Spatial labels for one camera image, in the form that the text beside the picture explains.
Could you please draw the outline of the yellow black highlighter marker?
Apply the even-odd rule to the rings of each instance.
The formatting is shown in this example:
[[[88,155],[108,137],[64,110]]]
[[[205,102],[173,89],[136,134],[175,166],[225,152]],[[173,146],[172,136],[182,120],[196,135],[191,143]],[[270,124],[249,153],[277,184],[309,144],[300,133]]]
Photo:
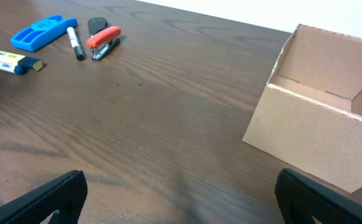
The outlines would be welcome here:
[[[39,70],[42,70],[44,67],[44,63],[41,59],[4,51],[0,51],[0,61],[13,65],[18,65],[26,69],[32,69],[37,72]]]

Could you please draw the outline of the blue plastic tool holder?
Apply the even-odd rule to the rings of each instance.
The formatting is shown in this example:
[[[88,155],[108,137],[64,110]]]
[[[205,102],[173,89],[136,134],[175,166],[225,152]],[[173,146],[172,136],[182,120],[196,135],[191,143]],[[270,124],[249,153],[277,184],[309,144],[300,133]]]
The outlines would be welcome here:
[[[77,26],[75,17],[63,19],[61,15],[49,16],[19,31],[11,38],[11,44],[15,48],[36,52],[66,34],[68,27]]]

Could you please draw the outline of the black teardrop glue bottle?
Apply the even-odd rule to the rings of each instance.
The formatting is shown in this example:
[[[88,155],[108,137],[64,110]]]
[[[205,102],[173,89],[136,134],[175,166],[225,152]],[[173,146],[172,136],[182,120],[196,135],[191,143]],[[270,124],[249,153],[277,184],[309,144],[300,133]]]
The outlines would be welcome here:
[[[108,27],[108,21],[104,17],[93,17],[88,20],[89,36],[94,36]]]

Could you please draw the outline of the brown cardboard box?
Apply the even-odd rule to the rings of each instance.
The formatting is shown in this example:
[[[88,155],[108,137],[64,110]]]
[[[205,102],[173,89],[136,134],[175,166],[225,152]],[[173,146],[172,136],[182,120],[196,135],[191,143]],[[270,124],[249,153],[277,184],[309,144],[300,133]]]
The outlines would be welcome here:
[[[347,192],[362,188],[362,39],[297,26],[243,140]]]

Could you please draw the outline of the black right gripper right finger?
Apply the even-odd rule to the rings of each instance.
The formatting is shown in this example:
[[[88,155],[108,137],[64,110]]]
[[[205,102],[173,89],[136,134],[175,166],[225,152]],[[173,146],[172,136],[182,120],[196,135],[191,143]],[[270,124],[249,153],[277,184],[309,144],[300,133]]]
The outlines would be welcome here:
[[[282,169],[275,196],[283,220],[299,223],[362,223],[362,205],[292,169]]]

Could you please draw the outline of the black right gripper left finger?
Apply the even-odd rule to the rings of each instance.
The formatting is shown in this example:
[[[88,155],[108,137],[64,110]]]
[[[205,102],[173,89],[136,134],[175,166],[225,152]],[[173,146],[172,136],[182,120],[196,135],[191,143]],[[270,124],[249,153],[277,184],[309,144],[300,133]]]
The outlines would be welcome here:
[[[0,206],[0,224],[50,223],[77,224],[88,193],[81,170],[72,170]]]

